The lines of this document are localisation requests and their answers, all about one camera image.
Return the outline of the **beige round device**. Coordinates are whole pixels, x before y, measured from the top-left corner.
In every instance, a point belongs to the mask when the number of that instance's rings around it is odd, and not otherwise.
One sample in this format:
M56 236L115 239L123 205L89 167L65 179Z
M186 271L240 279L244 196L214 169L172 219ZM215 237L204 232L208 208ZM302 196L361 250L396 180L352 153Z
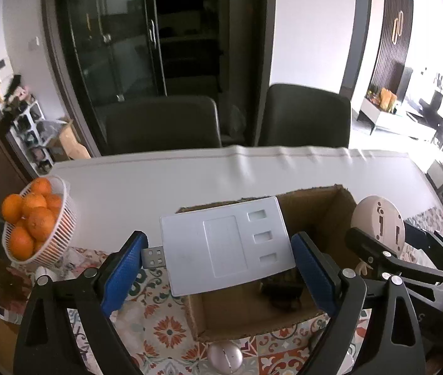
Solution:
M405 223L396 206L384 197L370 196L360 201L352 215L351 227L387 246L397 257L405 246Z

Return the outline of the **white card reader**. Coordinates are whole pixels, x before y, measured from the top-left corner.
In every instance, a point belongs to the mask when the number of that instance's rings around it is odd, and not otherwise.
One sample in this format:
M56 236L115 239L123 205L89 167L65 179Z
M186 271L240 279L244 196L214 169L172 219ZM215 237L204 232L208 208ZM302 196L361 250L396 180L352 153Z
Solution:
M142 250L143 268L166 268L172 295L196 295L295 268L276 197L160 219L162 245Z

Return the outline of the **patterned tablecloth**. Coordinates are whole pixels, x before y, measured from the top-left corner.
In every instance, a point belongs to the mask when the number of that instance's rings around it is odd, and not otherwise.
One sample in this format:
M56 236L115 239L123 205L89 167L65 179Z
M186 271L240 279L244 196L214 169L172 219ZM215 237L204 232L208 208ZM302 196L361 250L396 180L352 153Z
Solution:
M289 328L320 315L332 327L308 373L335 373L365 308L384 327L359 372L374 374L402 358L407 374L423 373L423 338L443 341L443 234L388 218L382 202L377 231L350 225L354 206L279 200L280 213L260 202L194 209L162 220L164 245L156 250L162 274L145 262L146 234L135 231L101 267L77 278L40 277L27 303L14 352L16 374L84 374L68 312L77 310L88 343L105 374L141 368L111 314L138 292L149 272L162 301L181 300L183 317L154 324L159 340L176 349L186 338L208 343L244 339Z

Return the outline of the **white fruit basket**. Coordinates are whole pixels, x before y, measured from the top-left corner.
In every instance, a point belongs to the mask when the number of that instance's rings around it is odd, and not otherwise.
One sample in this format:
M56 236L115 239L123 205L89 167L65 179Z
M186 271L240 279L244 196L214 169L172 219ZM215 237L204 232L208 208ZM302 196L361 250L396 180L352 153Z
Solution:
M15 224L4 220L2 245L12 263L25 266L51 266L61 260L74 237L77 224L76 207L70 197L69 184L58 176L44 177L50 180L52 194L33 194L27 185L19 194L23 198L22 218ZM36 241L26 229L26 220L33 208L51 210L56 218L49 238Z

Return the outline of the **brown cardboard box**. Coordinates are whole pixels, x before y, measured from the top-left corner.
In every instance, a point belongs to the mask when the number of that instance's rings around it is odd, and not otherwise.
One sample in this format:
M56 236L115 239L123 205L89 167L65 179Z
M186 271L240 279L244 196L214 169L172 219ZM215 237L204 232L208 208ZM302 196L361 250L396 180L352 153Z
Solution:
M184 209L161 220L172 293L186 299L196 341L241 339L319 315L303 290L295 312L274 306L262 281L296 267L291 238L305 232L341 268L359 259L344 243L356 202L341 185Z

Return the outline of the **orange fruit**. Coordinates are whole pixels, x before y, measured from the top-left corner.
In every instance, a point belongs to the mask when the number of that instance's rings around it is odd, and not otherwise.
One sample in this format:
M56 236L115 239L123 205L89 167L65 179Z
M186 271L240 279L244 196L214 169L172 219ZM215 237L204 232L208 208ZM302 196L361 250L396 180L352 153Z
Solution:
M55 223L56 218L51 210L35 207L26 220L26 229L36 241L44 242L51 235Z
M19 194L11 194L4 198L1 214L7 223L15 225L22 218L23 198Z
M50 180L44 177L34 179L30 185L30 191L33 194L42 195L44 197L52 194L52 185Z

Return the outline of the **white tv console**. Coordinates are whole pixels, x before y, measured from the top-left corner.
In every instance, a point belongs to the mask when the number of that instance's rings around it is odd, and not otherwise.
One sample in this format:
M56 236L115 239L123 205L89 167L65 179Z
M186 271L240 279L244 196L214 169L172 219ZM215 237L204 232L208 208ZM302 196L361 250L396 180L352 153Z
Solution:
M410 112L404 109L396 114L385 112L367 98L363 99L360 106L359 118L369 121L371 134L376 130L382 130L416 140L431 141L436 133L436 130L418 121Z

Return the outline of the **right dark chair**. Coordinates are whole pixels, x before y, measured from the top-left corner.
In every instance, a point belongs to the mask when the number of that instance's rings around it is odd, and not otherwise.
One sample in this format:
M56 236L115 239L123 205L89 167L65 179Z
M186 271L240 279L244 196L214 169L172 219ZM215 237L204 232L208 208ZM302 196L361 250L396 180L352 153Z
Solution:
M350 100L334 92L292 84L269 87L260 147L348 147Z

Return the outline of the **dark chair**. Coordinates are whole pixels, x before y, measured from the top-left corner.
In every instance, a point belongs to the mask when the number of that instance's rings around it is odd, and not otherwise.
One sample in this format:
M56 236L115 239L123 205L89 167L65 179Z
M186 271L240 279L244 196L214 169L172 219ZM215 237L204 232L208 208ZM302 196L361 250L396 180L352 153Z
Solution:
M269 87L260 147L348 147L350 100L334 92L292 84Z
M111 153L220 148L217 106L206 96L144 97L107 116Z

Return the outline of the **left dark chair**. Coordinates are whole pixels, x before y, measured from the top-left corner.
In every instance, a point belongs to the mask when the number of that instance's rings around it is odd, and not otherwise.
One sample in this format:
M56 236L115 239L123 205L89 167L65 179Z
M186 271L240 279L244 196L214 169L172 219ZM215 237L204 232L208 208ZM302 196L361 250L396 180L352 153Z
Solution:
M111 153L220 148L217 106L206 96L144 97L107 116Z

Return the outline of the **white shoe shelf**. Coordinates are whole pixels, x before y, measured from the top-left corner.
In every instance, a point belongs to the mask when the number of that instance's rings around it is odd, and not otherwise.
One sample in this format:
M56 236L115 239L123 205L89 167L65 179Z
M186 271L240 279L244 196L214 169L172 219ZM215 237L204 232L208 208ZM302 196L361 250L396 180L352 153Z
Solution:
M38 101L15 97L10 109L13 116L12 133L26 161L37 175L48 174L54 165L48 150L48 142L53 134L48 131L47 120Z

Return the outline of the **dark glass door cabinet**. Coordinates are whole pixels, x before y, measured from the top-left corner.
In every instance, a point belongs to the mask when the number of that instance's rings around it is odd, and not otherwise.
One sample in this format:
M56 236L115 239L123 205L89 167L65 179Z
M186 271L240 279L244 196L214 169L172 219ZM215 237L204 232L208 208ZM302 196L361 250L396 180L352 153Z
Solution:
M255 146L276 0L41 0L55 79L82 141L144 98L206 96L223 145Z

